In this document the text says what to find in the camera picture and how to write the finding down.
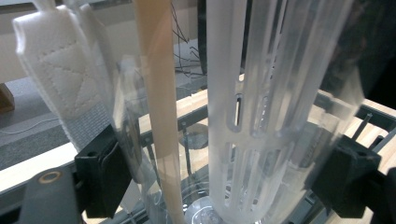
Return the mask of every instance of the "black bracket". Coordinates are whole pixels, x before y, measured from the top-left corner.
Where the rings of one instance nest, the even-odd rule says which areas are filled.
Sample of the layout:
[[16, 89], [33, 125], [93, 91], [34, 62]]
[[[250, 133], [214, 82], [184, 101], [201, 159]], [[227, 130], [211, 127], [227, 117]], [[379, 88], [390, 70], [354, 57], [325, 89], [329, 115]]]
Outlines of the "black bracket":
[[314, 193], [339, 217], [360, 218], [368, 206], [375, 213], [372, 223], [396, 223], [396, 170], [382, 175], [379, 155], [346, 136], [341, 141], [321, 169]]
[[21, 223], [81, 223], [113, 217], [132, 177], [112, 128], [104, 129], [75, 157], [77, 170], [57, 167], [27, 183]]

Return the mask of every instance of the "floor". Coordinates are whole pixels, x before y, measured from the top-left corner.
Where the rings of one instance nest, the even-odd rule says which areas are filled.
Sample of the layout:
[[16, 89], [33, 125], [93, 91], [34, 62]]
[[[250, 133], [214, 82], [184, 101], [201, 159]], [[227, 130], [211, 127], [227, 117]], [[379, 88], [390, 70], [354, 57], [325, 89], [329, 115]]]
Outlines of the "floor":
[[0, 115], [0, 170], [69, 142], [30, 78], [6, 85], [15, 110]]

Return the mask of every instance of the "translucent plastic tube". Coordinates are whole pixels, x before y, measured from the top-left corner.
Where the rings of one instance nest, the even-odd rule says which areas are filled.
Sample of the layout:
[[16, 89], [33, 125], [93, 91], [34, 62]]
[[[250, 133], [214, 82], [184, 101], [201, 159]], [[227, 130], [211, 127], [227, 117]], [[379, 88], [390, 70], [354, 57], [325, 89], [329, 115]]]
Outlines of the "translucent plastic tube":
[[[207, 2], [209, 192], [226, 222], [251, 223], [276, 206], [280, 189], [301, 188], [312, 172], [292, 175], [288, 161], [296, 148], [308, 157], [312, 146], [299, 139], [312, 131], [304, 127], [352, 1], [291, 0], [287, 9], [282, 0], [253, 1], [243, 78], [246, 2], [226, 2]], [[337, 123], [319, 139], [330, 143]]]

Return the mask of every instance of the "white quilted fabric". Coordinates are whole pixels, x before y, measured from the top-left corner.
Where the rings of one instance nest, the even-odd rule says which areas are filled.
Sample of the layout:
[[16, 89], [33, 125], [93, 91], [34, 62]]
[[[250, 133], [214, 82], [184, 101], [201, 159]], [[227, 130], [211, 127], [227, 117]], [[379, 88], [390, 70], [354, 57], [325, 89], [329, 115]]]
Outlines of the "white quilted fabric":
[[109, 119], [78, 42], [69, 10], [52, 0], [35, 1], [37, 13], [14, 20], [17, 53], [49, 109], [79, 150]]

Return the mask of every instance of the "black cable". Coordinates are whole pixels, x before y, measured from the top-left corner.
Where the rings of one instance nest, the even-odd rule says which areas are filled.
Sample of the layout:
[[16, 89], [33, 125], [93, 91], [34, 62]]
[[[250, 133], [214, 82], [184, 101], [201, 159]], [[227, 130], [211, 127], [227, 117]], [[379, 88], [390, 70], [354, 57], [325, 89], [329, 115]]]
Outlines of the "black cable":
[[173, 31], [173, 33], [174, 33], [177, 37], [179, 37], [181, 40], [187, 42], [187, 40], [185, 40], [185, 39], [184, 39], [183, 37], [181, 37], [178, 33], [176, 33], [176, 31], [174, 31], [174, 30], [172, 30], [172, 31]]
[[191, 65], [184, 65], [184, 66], [181, 66], [181, 67], [199, 67], [200, 65], [199, 64], [191, 64]]
[[198, 59], [199, 59], [199, 56], [194, 52], [194, 51], [192, 51], [191, 52], [193, 55], [195, 55], [195, 57], [197, 57]]
[[177, 30], [177, 49], [178, 49], [178, 55], [177, 55], [177, 57], [178, 57], [178, 64], [180, 65], [181, 72], [184, 74], [184, 76], [191, 78], [191, 76], [188, 76], [188, 75], [184, 72], [183, 68], [181, 67], [182, 64], [181, 64], [181, 57], [180, 57], [180, 55], [181, 55], [181, 54], [180, 54], [180, 35], [178, 34], [178, 30]]
[[186, 122], [181, 123], [183, 127], [183, 139], [184, 139], [184, 151], [186, 152], [186, 165], [187, 165], [187, 173], [192, 175], [191, 172], [191, 161], [190, 161], [190, 150], [189, 150], [189, 135], [187, 134], [187, 124]]
[[[183, 71], [176, 69], [176, 72], [182, 73]], [[190, 78], [198, 78], [198, 77], [206, 77], [206, 74], [203, 73], [190, 73]]]
[[174, 7], [173, 3], [171, 4], [171, 6], [172, 6], [172, 15], [175, 20], [176, 27], [177, 27], [177, 33], [180, 32], [180, 34], [181, 34], [180, 38], [182, 40], [184, 40], [185, 42], [189, 42], [188, 39], [186, 38], [186, 36], [183, 35], [183, 32], [181, 31], [180, 26], [178, 25], [177, 14], [176, 14], [175, 7]]
[[189, 61], [189, 62], [193, 62], [193, 63], [199, 63], [200, 62], [200, 61], [197, 61], [197, 60], [191, 60], [191, 59], [186, 59], [186, 58], [180, 57], [180, 56], [178, 56], [175, 53], [174, 53], [174, 55], [177, 56], [179, 59], [182, 59], [182, 60], [185, 60], [185, 61]]
[[190, 49], [195, 49], [197, 52], [199, 52], [198, 49], [196, 49], [195, 47], [191, 46]]

